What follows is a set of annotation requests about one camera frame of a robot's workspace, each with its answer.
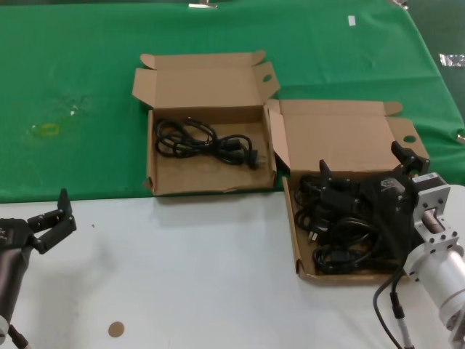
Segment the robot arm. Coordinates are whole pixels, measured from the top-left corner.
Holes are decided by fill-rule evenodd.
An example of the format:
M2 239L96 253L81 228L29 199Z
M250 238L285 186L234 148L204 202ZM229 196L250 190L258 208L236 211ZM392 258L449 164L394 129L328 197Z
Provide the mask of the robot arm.
M68 193L62 189L54 211L32 217L27 222L15 218L0 219L0 345L9 334L17 347L27 347L27 342L10 322L31 251L36 249L44 254L75 231L72 213ZM48 231L35 237L44 230Z
M341 206L345 198L349 203L345 209L353 212L360 208L360 204L369 206L373 222L405 273L423 285L437 306L442 323L451 331L449 341L452 348L465 349L464 249L458 244L456 229L444 215L450 186L437 173L429 173L429 160L417 156L411 149L404 149L393 142L392 152L400 162L398 167L358 181L356 193L351 196L344 194L336 200L332 197L334 193L330 196L323 193L321 200L330 199L332 206ZM323 160L320 173L325 187L331 189L335 179ZM380 287L377 295L393 282L393 310L403 333L405 348L412 348L395 292L402 273L396 274Z

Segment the box hole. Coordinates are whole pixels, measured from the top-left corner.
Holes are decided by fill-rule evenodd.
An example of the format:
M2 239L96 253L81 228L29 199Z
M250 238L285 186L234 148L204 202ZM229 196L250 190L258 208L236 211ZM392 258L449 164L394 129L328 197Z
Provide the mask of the box hole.
M405 136L404 137L404 142L406 142L406 143L414 143L414 142L416 142L416 137L415 136Z

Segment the white paper scrap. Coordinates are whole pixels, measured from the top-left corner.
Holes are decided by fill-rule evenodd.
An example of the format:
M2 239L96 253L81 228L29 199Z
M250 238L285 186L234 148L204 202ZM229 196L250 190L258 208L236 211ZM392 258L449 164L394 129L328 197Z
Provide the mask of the white paper scrap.
M355 25L355 16L347 16L349 18L349 27L353 27Z

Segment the brown circular mark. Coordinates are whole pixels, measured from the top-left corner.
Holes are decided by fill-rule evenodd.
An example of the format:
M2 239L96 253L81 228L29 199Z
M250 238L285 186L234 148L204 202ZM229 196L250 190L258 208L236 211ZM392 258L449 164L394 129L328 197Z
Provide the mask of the brown circular mark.
M123 323L117 321L113 322L110 327L108 327L108 334L113 338L118 338L124 333Z

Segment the metal clip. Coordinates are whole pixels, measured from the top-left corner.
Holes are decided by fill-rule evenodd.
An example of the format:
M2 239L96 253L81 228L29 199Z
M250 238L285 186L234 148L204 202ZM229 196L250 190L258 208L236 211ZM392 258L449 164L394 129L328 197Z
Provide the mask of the metal clip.
M200 0L200 4L189 4L191 9L216 9L218 5L210 4L210 0Z

